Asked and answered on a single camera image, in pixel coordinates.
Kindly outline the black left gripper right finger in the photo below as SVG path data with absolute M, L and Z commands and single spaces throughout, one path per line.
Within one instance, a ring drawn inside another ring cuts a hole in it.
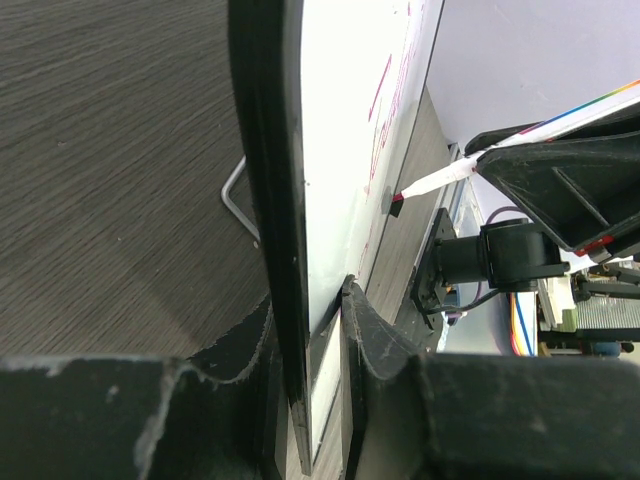
M 635 479 L 639 368 L 432 354 L 341 289 L 347 479 Z

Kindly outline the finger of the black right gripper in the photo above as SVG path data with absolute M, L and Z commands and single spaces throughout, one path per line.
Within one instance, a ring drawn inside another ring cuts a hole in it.
M 566 251 L 638 254 L 638 106 L 552 141 L 490 148 L 515 131 L 484 132 L 467 145 L 480 155 L 480 176 Z

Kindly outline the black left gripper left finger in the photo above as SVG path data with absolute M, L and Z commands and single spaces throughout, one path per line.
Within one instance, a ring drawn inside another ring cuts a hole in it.
M 190 358 L 7 355 L 5 479 L 281 479 L 287 406 L 268 301 Z

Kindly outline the white whiteboard black frame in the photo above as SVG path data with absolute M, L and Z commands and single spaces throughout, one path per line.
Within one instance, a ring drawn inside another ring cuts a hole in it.
M 299 465 L 339 373 L 339 291 L 369 281 L 408 153 L 440 1 L 233 1 L 236 111 Z

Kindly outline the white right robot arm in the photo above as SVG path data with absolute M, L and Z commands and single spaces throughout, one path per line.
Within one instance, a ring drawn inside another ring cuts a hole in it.
M 453 312 L 445 285 L 485 281 L 490 295 L 532 291 L 561 277 L 561 251 L 597 264 L 639 256 L 639 107 L 632 105 L 553 140 L 499 147 L 522 126 L 476 135 L 479 175 L 525 214 L 488 223 L 476 237 L 446 238 L 436 225 L 411 298 L 423 316 Z

